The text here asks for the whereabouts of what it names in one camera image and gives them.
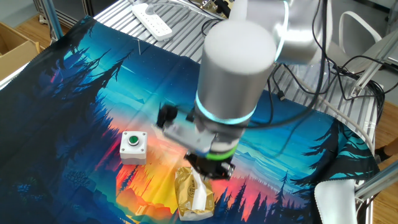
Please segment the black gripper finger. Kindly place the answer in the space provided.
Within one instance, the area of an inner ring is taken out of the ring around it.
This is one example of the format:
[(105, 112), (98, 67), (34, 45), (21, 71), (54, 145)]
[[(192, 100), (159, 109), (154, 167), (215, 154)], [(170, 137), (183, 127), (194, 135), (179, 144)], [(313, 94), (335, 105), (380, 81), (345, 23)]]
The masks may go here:
[(228, 162), (221, 162), (215, 165), (211, 178), (213, 180), (229, 180), (235, 170), (235, 165)]
[(203, 175), (203, 172), (202, 172), (200, 166), (197, 164), (198, 157), (196, 155), (191, 154), (191, 153), (186, 153), (185, 160), (189, 162), (191, 167), (195, 170), (195, 172), (197, 174), (199, 174), (201, 179), (205, 179), (205, 176)]

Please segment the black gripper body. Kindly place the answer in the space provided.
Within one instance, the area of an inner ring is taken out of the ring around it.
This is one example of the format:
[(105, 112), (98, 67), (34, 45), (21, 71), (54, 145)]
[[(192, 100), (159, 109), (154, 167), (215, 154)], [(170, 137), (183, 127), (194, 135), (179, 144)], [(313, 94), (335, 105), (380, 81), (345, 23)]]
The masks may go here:
[(221, 161), (199, 158), (200, 174), (213, 180), (229, 180), (233, 174), (232, 156)]

